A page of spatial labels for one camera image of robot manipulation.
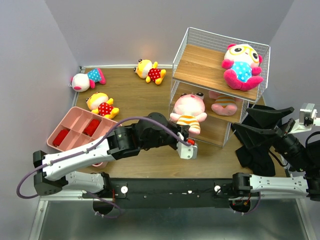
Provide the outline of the pink plush face down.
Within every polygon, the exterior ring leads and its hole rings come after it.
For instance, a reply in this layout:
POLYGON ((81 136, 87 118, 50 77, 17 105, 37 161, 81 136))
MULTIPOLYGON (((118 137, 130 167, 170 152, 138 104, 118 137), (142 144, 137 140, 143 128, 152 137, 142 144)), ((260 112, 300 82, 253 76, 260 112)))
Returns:
POLYGON ((178 125, 189 126, 189 133, 199 135, 201 133, 200 123, 207 118, 205 112, 204 94, 197 92, 195 94, 182 94, 175 102, 173 112, 170 114, 170 120, 178 125))

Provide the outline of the pink frog plush striped shirt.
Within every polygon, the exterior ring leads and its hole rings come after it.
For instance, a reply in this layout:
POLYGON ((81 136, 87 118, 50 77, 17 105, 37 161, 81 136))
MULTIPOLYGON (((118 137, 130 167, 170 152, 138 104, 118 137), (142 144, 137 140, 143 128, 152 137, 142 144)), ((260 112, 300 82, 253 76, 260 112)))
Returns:
POLYGON ((234 115, 238 110, 237 103, 243 101, 241 98, 211 90, 208 92, 208 95, 210 99, 214 100, 214 103, 211 105, 211 110, 220 116, 234 115))

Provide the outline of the white panda plush with glasses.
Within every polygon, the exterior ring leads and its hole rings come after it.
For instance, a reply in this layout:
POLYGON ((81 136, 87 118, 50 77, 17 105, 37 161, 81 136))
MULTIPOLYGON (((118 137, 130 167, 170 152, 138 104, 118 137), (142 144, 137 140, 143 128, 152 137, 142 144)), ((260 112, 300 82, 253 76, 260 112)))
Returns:
POLYGON ((261 77, 262 62, 262 56, 249 44, 230 44, 221 63, 225 69, 223 78, 234 90, 252 90, 264 80, 261 77))

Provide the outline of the yellow frog plush front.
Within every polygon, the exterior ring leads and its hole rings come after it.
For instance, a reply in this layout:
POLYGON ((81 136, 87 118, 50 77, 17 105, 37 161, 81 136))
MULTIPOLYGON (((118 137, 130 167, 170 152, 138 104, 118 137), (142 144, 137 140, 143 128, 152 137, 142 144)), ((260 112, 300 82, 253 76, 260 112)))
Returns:
POLYGON ((103 92, 96 92, 86 99, 89 110, 107 119, 113 119, 119 114, 120 109, 113 106, 114 99, 103 92))

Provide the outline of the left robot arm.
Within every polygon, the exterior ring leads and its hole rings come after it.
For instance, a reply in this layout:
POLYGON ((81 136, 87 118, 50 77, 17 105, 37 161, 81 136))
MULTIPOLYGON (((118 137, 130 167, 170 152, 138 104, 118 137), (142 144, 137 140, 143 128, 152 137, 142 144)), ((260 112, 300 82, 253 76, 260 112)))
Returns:
POLYGON ((39 150, 33 154, 36 174, 33 185, 39 196, 62 190, 82 190, 104 198, 111 185, 105 173, 89 174, 79 169, 137 156, 140 151, 169 146, 181 159, 196 159, 198 146, 189 139, 189 126, 168 121, 152 112, 135 118, 136 123, 116 123, 105 135, 85 145, 54 154, 39 150))

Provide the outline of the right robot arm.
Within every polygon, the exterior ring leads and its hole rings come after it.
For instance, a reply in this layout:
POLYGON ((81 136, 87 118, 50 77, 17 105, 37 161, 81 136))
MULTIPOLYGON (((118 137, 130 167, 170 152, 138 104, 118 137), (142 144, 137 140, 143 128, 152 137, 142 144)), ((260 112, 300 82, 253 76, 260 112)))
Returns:
POLYGON ((320 200, 320 141, 311 139, 320 135, 312 131, 320 126, 320 114, 313 103, 304 103, 297 119, 282 119, 294 108, 257 109, 248 108, 247 114, 256 126, 235 123, 236 133, 244 137, 248 149, 266 146, 273 148, 288 164, 285 176, 262 176, 254 173, 235 173, 230 191, 236 196, 253 193, 279 193, 291 197, 320 200))

